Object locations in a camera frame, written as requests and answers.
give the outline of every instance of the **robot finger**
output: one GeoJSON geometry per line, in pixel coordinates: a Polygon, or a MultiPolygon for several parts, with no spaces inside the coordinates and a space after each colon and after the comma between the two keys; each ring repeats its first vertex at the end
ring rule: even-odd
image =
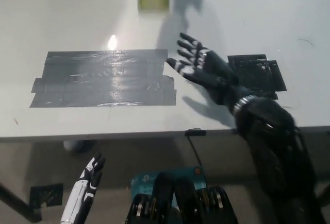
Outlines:
{"type": "Polygon", "coordinates": [[[95,163],[95,166],[94,166],[94,172],[98,172],[98,171],[101,171],[104,167],[104,163],[105,163],[105,158],[101,158],[99,159],[96,163],[95,163]]]}
{"type": "Polygon", "coordinates": [[[101,158],[101,153],[97,154],[95,157],[93,157],[90,162],[87,164],[86,169],[92,173],[94,173],[94,167],[95,164],[98,162],[98,160],[101,158]]]}
{"type": "Polygon", "coordinates": [[[73,224],[84,224],[93,204],[93,198],[89,197],[81,204],[80,210],[73,224]]]}
{"type": "Polygon", "coordinates": [[[182,40],[178,40],[176,43],[178,44],[178,46],[187,49],[189,52],[191,52],[191,50],[195,49],[195,46],[193,46],[190,43],[188,44],[182,40]]]}
{"type": "Polygon", "coordinates": [[[188,62],[188,60],[179,60],[179,63],[182,63],[187,66],[192,66],[192,64],[190,62],[188,62]]]}
{"type": "Polygon", "coordinates": [[[86,190],[86,194],[84,196],[84,200],[86,200],[88,197],[94,197],[97,187],[100,184],[101,181],[101,177],[102,177],[102,172],[97,172],[95,173],[95,175],[93,176],[90,184],[88,185],[88,188],[86,190]]]}
{"type": "Polygon", "coordinates": [[[192,36],[189,36],[183,32],[180,33],[180,37],[186,41],[188,41],[190,44],[192,44],[196,48],[196,44],[198,42],[197,39],[193,38],[192,36]]]}
{"type": "Polygon", "coordinates": [[[161,172],[155,179],[152,197],[159,202],[172,203],[174,194],[174,176],[170,173],[161,172]]]}
{"type": "Polygon", "coordinates": [[[191,61],[191,62],[193,62],[193,61],[195,60],[194,55],[193,55],[192,53],[188,52],[188,51],[177,50],[177,53],[178,53],[180,56],[182,56],[182,57],[188,59],[188,60],[191,61]]]}
{"type": "Polygon", "coordinates": [[[174,193],[183,223],[202,223],[193,182],[187,177],[176,179],[174,193]]]}
{"type": "Polygon", "coordinates": [[[192,53],[194,54],[194,60],[192,61],[192,64],[194,66],[198,66],[201,65],[200,61],[204,62],[208,49],[205,49],[201,42],[198,41],[194,43],[194,46],[195,49],[192,50],[192,53]]]}
{"type": "Polygon", "coordinates": [[[206,88],[217,88],[219,85],[222,85],[222,79],[205,72],[201,69],[201,65],[194,67],[193,65],[187,65],[186,63],[182,63],[173,58],[168,58],[166,62],[180,75],[191,82],[202,85],[206,88]]]}

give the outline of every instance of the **robotic arm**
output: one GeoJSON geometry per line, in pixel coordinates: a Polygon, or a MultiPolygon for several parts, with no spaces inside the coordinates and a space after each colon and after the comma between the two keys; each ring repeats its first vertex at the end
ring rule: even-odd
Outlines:
{"type": "MultiPolygon", "coordinates": [[[[238,77],[214,51],[181,33],[178,54],[167,63],[184,78],[202,85],[214,102],[234,116],[246,140],[263,191],[269,196],[280,224],[325,224],[314,194],[316,176],[303,137],[292,116],[271,99],[257,97],[239,84],[238,77]]],[[[87,165],[69,197],[61,223],[83,224],[104,164],[101,155],[87,165]]],[[[220,187],[195,190],[186,178],[160,174],[151,196],[138,194],[125,224],[168,223],[173,193],[183,224],[237,224],[234,210],[220,187]]]]}
{"type": "Polygon", "coordinates": [[[105,159],[98,154],[87,164],[73,186],[61,218],[61,224],[85,223],[102,177],[101,170],[104,163],[105,159]]]}
{"type": "Polygon", "coordinates": [[[326,223],[314,194],[316,176],[303,137],[292,116],[268,98],[256,97],[215,52],[181,33],[178,54],[167,63],[186,79],[205,87],[227,106],[249,147],[263,191],[279,223],[326,223]]]}

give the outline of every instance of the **gray floor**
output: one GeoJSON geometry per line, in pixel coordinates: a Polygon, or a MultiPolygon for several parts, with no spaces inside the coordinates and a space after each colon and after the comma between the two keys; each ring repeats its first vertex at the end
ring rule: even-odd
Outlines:
{"type": "MultiPolygon", "coordinates": [[[[275,223],[259,188],[247,145],[239,137],[192,137],[208,182],[225,188],[239,223],[275,223]]],[[[330,183],[330,136],[306,134],[320,183],[330,183]]],[[[130,206],[129,180],[141,171],[198,165],[186,138],[98,142],[85,154],[71,155],[62,143],[0,144],[0,182],[28,201],[31,186],[64,183],[63,202],[89,159],[101,151],[107,162],[100,189],[86,223],[122,223],[130,206]]],[[[42,208],[43,221],[59,223],[63,206],[42,208]]],[[[330,206],[323,212],[330,223],[330,206]]],[[[0,223],[29,223],[0,202],[0,223]]]]}

